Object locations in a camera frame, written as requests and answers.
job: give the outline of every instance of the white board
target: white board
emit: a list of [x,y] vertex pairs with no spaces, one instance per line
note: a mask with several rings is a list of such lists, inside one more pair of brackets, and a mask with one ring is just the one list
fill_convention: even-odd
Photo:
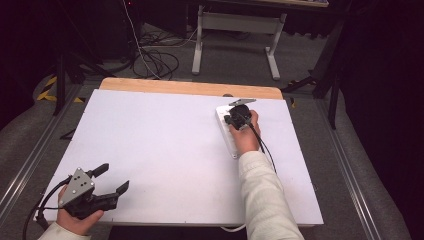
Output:
[[[109,163],[94,193],[130,180],[118,208],[100,220],[115,225],[244,223],[238,162],[226,148],[215,109],[237,100],[214,96],[95,90],[47,191],[73,174]],[[300,225],[322,224],[308,170],[284,100],[248,104],[259,114],[287,201]],[[57,206],[52,197],[47,206]],[[45,211],[48,221],[55,211]]]

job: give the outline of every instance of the white metal frame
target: white metal frame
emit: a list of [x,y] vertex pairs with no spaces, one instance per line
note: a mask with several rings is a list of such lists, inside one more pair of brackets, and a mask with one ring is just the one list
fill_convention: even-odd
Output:
[[271,47],[265,48],[268,58],[269,67],[271,69],[272,78],[280,79],[277,63],[275,62],[275,49],[283,30],[286,14],[281,14],[280,18],[265,18],[253,16],[240,16],[232,14],[208,13],[203,12],[204,6],[199,6],[197,18],[197,41],[194,51],[192,73],[198,75],[200,73],[200,63],[202,60],[202,31],[203,29],[216,29],[228,31],[242,31],[253,33],[274,34]]

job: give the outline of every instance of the hand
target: hand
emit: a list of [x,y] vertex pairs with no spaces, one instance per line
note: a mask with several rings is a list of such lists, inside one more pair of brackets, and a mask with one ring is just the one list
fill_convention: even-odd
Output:
[[[256,113],[255,110],[250,110],[250,113],[252,114],[251,123],[258,135],[260,136],[261,130],[259,129],[258,124],[258,113]],[[230,125],[229,128],[231,134],[233,135],[237,150],[240,155],[243,155],[244,153],[249,151],[258,151],[259,142],[250,127],[246,127],[240,131],[237,131],[233,125]]]
[[[64,186],[59,193],[59,199],[65,193],[67,186]],[[77,235],[84,236],[87,234],[88,230],[103,216],[103,211],[98,210],[86,217],[83,220],[80,220],[76,217],[72,217],[65,209],[59,209],[57,212],[56,223],[61,227],[65,228],[68,231],[71,231]]]

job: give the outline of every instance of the forearm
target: forearm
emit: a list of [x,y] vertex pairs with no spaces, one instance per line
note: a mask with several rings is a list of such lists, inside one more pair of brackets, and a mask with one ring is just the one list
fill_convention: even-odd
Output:
[[239,161],[249,240],[303,239],[284,197],[281,182],[265,155],[248,152]]
[[91,236],[80,236],[59,226],[56,222],[41,235],[39,240],[89,240]]

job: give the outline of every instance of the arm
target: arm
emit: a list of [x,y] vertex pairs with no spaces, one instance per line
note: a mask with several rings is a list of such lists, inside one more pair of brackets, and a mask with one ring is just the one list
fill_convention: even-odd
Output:
[[[251,123],[260,135],[258,114],[251,111]],[[283,186],[250,128],[230,132],[239,154],[241,194],[246,208],[249,240],[303,239],[284,196]]]
[[[66,190],[66,186],[59,193],[59,199]],[[57,211],[57,220],[41,235],[40,240],[63,239],[63,240],[89,240],[86,236],[88,230],[103,216],[99,210],[83,220],[72,217],[65,209]]]

